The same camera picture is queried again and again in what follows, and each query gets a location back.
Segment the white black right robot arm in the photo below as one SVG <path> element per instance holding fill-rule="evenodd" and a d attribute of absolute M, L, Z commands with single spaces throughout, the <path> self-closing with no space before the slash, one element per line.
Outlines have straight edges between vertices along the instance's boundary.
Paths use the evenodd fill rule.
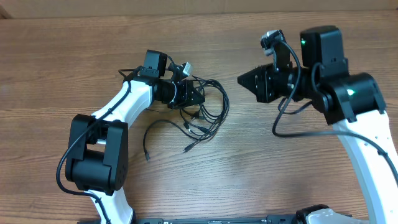
<path fill-rule="evenodd" d="M 397 222 L 397 151 L 392 140 L 386 102 L 368 73 L 352 75 L 336 26 L 301 31 L 297 55 L 281 30 L 261 37 L 273 61 L 238 77 L 256 100 L 280 100 L 286 114 L 291 101 L 306 100 L 331 126 L 328 135 L 341 141 L 360 184 L 369 223 Z"/>

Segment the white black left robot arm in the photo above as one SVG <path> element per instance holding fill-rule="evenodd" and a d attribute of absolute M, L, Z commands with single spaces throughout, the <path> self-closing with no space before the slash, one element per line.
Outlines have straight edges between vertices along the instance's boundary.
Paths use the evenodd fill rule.
<path fill-rule="evenodd" d="M 98 223 L 134 223 L 123 185 L 128 170 L 128 131 L 154 101 L 172 110 L 198 105 L 205 98 L 189 79 L 192 65 L 176 64 L 159 51 L 148 50 L 144 64 L 120 69 L 123 85 L 103 108 L 76 115 L 68 148 L 58 163 L 55 179 L 65 193 L 92 199 Z"/>

